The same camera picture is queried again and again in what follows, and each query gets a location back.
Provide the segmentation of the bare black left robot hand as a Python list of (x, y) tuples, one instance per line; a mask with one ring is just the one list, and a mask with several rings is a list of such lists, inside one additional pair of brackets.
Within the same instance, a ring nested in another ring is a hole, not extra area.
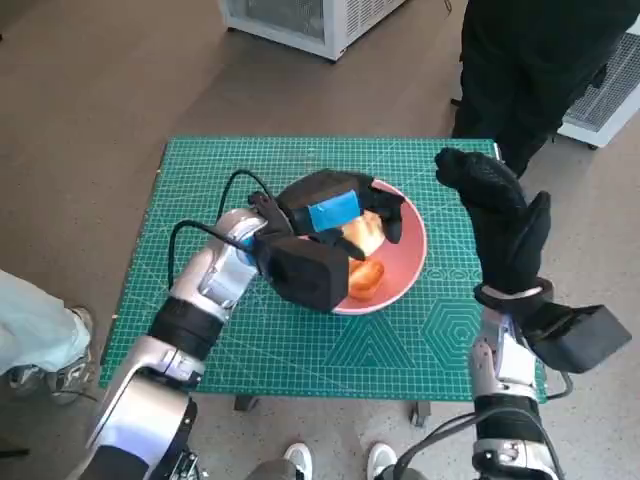
[(345, 237), (342, 227), (369, 211), (381, 218), (386, 240), (402, 237), (401, 207), (405, 198), (374, 185), (374, 178), (357, 172), (323, 169), (286, 187), (276, 203), (294, 233), (339, 248), (356, 260), (367, 254)]

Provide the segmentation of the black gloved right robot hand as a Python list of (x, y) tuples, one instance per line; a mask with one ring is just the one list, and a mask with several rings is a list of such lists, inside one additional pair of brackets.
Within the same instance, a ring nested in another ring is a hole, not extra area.
[(542, 250), (551, 227), (551, 196), (529, 201), (515, 174), (481, 153), (444, 148), (436, 177), (467, 210), (481, 263), (482, 284), (506, 295), (539, 288)]

